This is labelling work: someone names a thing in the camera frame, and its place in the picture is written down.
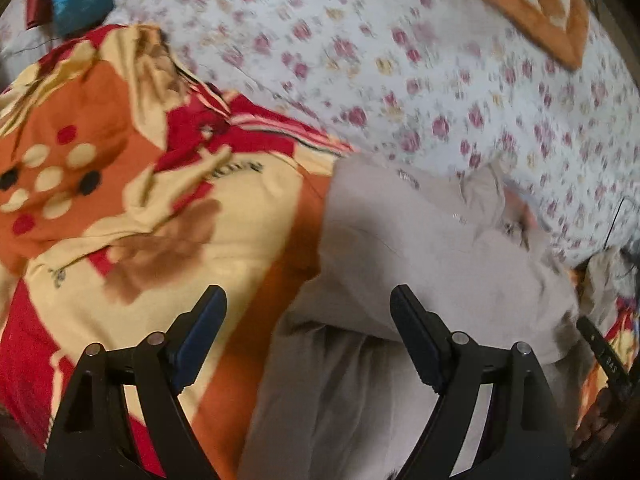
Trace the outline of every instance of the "black wire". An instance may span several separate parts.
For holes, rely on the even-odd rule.
[[[636,202],[632,198],[629,198],[628,196],[623,196],[622,197],[622,199],[620,200],[620,204],[618,205],[618,210],[616,211],[616,215],[613,217],[613,222],[611,222],[611,227],[609,228],[609,233],[607,234],[607,238],[606,238],[606,240],[604,240],[604,249],[603,250],[605,250],[605,251],[609,248],[609,237],[611,236],[611,233],[613,232],[613,228],[616,225],[616,220],[618,219],[618,215],[620,214],[620,210],[622,209],[622,205],[623,205],[623,203],[625,203],[625,200],[629,200],[629,202],[631,202],[635,206],[635,208],[637,210],[640,210],[640,205],[638,205],[638,202]]]

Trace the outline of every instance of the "pink flower pattern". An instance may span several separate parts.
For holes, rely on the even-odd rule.
[[[200,76],[363,150],[449,175],[503,156],[568,263],[602,246],[621,196],[640,202],[640,97],[593,17],[570,73],[481,0],[115,2],[109,22],[159,23]]]

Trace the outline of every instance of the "red and yellow blanket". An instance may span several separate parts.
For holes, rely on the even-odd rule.
[[[235,478],[271,331],[318,272],[324,195],[350,146],[203,83],[148,26],[63,45],[0,110],[0,402],[45,446],[88,344],[135,345],[215,283],[228,314],[180,402]],[[134,390],[127,403],[160,473]]]

